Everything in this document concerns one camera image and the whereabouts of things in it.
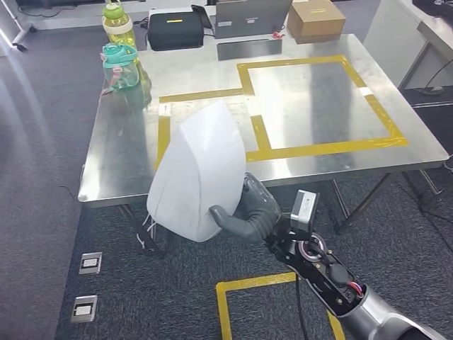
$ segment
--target yellow tape marking on floor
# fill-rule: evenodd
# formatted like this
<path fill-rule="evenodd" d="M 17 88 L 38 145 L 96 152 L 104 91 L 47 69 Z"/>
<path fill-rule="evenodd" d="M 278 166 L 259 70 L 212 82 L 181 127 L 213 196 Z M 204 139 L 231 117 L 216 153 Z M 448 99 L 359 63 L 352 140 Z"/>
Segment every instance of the yellow tape marking on floor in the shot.
<path fill-rule="evenodd" d="M 334 317 L 329 311 L 327 311 L 327 316 L 329 317 L 329 321 L 330 322 L 330 327 L 332 327 L 333 336 L 335 336 L 335 340 L 346 340 L 344 333 L 343 332 L 343 328 L 341 328 L 341 325 L 338 319 Z"/>
<path fill-rule="evenodd" d="M 243 280 L 234 280 L 227 282 L 219 282 L 216 285 L 217 293 L 217 303 L 219 306 L 219 316 L 220 319 L 220 328 L 222 330 L 222 340 L 232 340 L 230 315 L 228 313 L 228 303 L 227 302 L 227 292 L 231 290 L 242 290 L 247 288 L 262 287 L 265 285 L 275 285 L 277 283 L 292 282 L 296 279 L 294 272 L 281 273 L 269 276 L 259 276 L 257 278 L 246 278 Z M 343 329 L 333 315 L 327 311 L 329 321 L 333 331 L 335 340 L 345 340 Z"/>

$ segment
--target red wire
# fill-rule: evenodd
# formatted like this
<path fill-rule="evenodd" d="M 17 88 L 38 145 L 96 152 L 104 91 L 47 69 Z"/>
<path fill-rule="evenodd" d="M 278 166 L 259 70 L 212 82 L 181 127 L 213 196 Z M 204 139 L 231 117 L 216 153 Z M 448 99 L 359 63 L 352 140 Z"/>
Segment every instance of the red wire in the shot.
<path fill-rule="evenodd" d="M 349 282 L 347 285 L 350 287 L 352 287 L 354 290 L 357 292 L 360 298 L 363 296 L 363 292 L 362 291 L 362 288 L 358 283 L 351 281 L 351 282 Z"/>

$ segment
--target table leg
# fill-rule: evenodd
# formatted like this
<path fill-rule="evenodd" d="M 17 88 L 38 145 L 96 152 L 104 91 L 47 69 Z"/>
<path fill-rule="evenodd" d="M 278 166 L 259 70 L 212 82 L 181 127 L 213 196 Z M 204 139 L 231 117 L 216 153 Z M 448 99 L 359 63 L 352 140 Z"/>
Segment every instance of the table leg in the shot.
<path fill-rule="evenodd" d="M 435 205 L 438 200 L 442 198 L 443 196 L 448 195 L 449 193 L 453 192 L 453 183 L 448 185 L 445 188 L 442 188 L 441 190 L 437 189 L 436 184 L 434 184 L 431 178 L 427 174 L 424 170 L 420 171 L 421 176 L 424 178 L 424 180 L 428 184 L 431 192 L 433 192 L 432 197 L 429 197 L 426 193 L 420 193 L 412 181 L 409 178 L 409 176 L 406 172 L 402 173 L 402 177 L 407 182 L 407 184 L 411 188 L 411 190 L 415 195 L 418 205 L 422 210 L 429 210 L 433 205 Z"/>
<path fill-rule="evenodd" d="M 156 228 L 152 227 L 150 233 L 146 232 L 146 229 L 140 221 L 137 220 L 132 209 L 127 204 L 118 205 L 120 211 L 124 216 L 129 223 L 130 223 L 133 229 L 138 234 L 138 236 L 144 243 L 144 248 L 152 251 L 158 256 L 162 256 L 162 252 L 155 243 Z"/>
<path fill-rule="evenodd" d="M 358 207 L 355 208 L 352 213 L 349 213 L 349 210 L 346 207 L 344 202 L 343 201 L 343 197 L 341 197 L 338 185 L 336 182 L 332 181 L 332 185 L 336 195 L 338 203 L 341 207 L 343 214 L 346 218 L 343 223 L 338 225 L 335 228 L 335 232 L 339 232 L 340 230 L 347 227 L 354 225 L 357 219 L 363 214 L 369 205 L 372 204 L 377 196 L 378 192 L 382 188 L 386 182 L 387 182 L 391 177 L 391 174 L 385 174 L 382 179 L 381 179 L 375 187 L 374 187 L 372 191 L 370 191 L 362 203 L 359 204 Z"/>

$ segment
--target yellow tape square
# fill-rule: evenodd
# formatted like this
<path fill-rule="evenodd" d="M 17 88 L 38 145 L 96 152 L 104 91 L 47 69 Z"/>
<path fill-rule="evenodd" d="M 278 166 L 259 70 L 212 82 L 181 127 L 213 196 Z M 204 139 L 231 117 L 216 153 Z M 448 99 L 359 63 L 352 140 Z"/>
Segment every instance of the yellow tape square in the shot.
<path fill-rule="evenodd" d="M 219 316 L 220 319 L 220 328 L 222 330 L 222 339 L 232 340 L 230 315 L 228 313 L 228 303 L 226 299 L 227 292 L 232 290 L 262 287 L 264 285 L 276 285 L 278 283 L 294 282 L 295 279 L 295 273 L 289 272 L 269 276 L 260 276 L 257 278 L 246 278 L 237 281 L 219 282 L 217 285 L 216 285 L 216 292 L 217 293 L 217 304 L 219 306 Z M 335 339 L 345 340 L 344 334 L 340 325 L 340 322 L 329 311 L 327 311 L 327 316 Z"/>
<path fill-rule="evenodd" d="M 252 105 L 255 97 L 255 91 L 249 69 L 258 69 L 264 67 L 284 67 L 290 65 L 303 64 L 325 64 L 339 63 L 344 72 L 366 100 L 376 116 L 386 128 L 388 136 L 381 138 L 369 138 L 363 140 L 350 140 L 344 142 L 329 142 L 323 144 L 302 145 L 298 147 L 286 147 L 273 149 L 268 140 L 268 133 L 261 115 L 253 115 L 250 117 L 253 131 L 258 145 L 257 151 L 247 152 L 247 162 L 259 162 L 271 159 L 286 159 L 293 157 L 319 156 L 325 154 L 338 154 L 342 152 L 357 152 L 370 149 L 380 149 L 383 147 L 402 147 L 408 144 L 408 140 L 382 107 L 378 99 L 366 86 L 366 84 L 350 65 L 344 55 L 329 55 L 325 57 L 311 57 L 301 59 L 282 59 L 267 62 L 247 62 L 237 64 L 237 73 L 242 87 L 240 89 L 225 89 L 216 91 L 205 91 L 197 93 L 177 94 L 173 96 L 162 96 L 159 98 L 159 105 L 163 103 L 195 101 L 207 98 L 222 98 L 227 96 L 246 96 L 248 103 Z M 160 163 L 164 151 L 170 142 L 170 117 L 159 117 L 158 137 L 158 158 Z"/>

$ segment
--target power cord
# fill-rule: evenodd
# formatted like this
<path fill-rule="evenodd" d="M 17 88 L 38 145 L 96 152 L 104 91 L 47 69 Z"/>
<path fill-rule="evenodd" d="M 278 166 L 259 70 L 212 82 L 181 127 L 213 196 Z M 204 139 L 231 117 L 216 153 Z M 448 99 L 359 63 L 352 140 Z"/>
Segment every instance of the power cord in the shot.
<path fill-rule="evenodd" d="M 398 186 L 398 188 L 401 189 L 402 192 L 406 193 L 409 198 L 410 198 L 411 200 L 412 200 L 413 202 L 415 202 L 415 204 L 416 204 L 418 207 L 418 210 L 420 210 L 420 212 L 425 216 L 427 218 L 427 220 L 428 220 L 434 229 L 436 229 L 436 231 L 440 236 L 440 238 L 443 241 L 443 243 L 445 243 L 445 245 L 448 248 L 449 251 L 451 251 L 451 253 L 453 253 L 453 248 L 451 248 L 451 246 L 448 243 L 448 241 L 443 236 L 443 234 L 439 229 L 439 227 L 437 225 L 436 225 L 436 223 L 433 222 L 433 220 L 431 220 L 430 218 L 430 216 L 433 216 L 433 217 L 436 217 L 436 218 L 439 218 L 440 220 L 444 220 L 445 222 L 450 223 L 451 225 L 453 225 L 453 221 L 449 220 L 446 217 L 443 217 L 443 216 L 440 216 L 440 215 L 436 215 L 434 214 L 433 212 L 430 211 L 427 211 L 425 210 L 421 204 L 417 202 L 416 199 L 412 197 L 412 195 L 410 193 L 409 193 L 406 189 L 402 187 L 401 184 L 398 183 L 398 182 L 395 182 L 396 184 L 396 186 Z"/>
<path fill-rule="evenodd" d="M 430 84 L 431 84 L 431 81 L 434 80 L 434 78 L 436 78 L 440 71 L 448 66 L 451 62 L 453 62 L 453 59 L 450 60 L 449 62 L 447 62 L 446 64 L 445 64 L 442 67 L 441 67 L 440 69 L 439 69 L 439 71 L 436 72 L 431 79 L 430 79 L 430 81 L 428 81 L 428 83 L 422 90 L 422 92 L 425 92 L 428 88 L 428 86 L 430 86 Z"/>
<path fill-rule="evenodd" d="M 39 16 L 41 16 L 42 18 L 54 18 L 54 16 L 57 16 L 58 14 L 60 14 L 62 11 L 72 11 L 72 10 L 74 10 L 74 9 L 77 8 L 77 6 L 78 6 L 78 5 L 74 5 L 74 6 L 70 7 L 70 8 L 62 8 L 62 9 L 59 10 L 58 12 L 57 12 L 55 14 L 52 14 L 51 16 L 45 16 L 44 14 L 30 14 L 30 13 L 26 13 L 26 12 L 21 10 L 19 5 L 17 5 L 17 11 L 20 12 L 20 13 L 22 13 L 22 14 L 23 14 L 25 16 L 33 16 L 33 17 L 39 17 Z"/>
<path fill-rule="evenodd" d="M 300 321 L 300 327 L 301 328 L 301 333 L 304 335 L 304 340 L 308 340 L 308 335 L 307 334 L 307 329 L 305 328 L 305 323 L 304 322 L 304 316 L 301 313 L 301 307 L 300 304 L 300 291 L 299 291 L 299 278 L 296 274 L 296 300 L 298 304 L 298 313 L 298 319 Z"/>
<path fill-rule="evenodd" d="M 143 28 L 144 30 L 147 30 L 148 22 L 149 22 L 149 18 L 146 16 L 145 18 L 143 18 L 142 20 L 133 21 L 133 24 L 134 25 L 140 25 L 141 28 Z"/>

